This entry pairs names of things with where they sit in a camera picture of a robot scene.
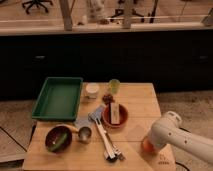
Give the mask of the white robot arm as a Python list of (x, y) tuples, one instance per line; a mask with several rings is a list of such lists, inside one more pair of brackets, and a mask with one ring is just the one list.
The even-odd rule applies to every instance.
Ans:
[(179, 114), (166, 112), (152, 124), (148, 141), (155, 150), (171, 144), (213, 165), (213, 140), (181, 130), (181, 123)]

